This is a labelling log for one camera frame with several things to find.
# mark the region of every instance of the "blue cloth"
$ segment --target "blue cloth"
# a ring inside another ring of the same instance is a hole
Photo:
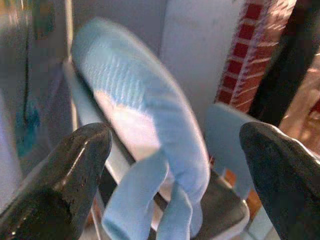
[[[147,239],[153,197],[170,171],[171,201],[157,239],[196,235],[202,224],[200,200],[209,183],[209,161],[197,121],[174,78],[128,30],[97,18],[76,35],[72,59],[94,96],[102,92],[106,101],[151,117],[160,142],[159,150],[135,163],[116,188],[102,220],[106,232],[113,240]]]

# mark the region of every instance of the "brick wall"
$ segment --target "brick wall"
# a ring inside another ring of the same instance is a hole
[[[296,0],[246,0],[216,101],[247,112]]]

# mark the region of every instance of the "fabric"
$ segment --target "fabric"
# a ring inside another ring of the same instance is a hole
[[[209,161],[197,121],[173,77],[135,36],[102,19],[78,32],[72,59],[123,143],[140,160],[106,208],[107,233],[112,239],[147,239],[153,197],[165,182],[160,192],[170,203],[157,239],[168,239],[170,233],[175,239],[194,236],[202,224],[200,200],[209,182]]]

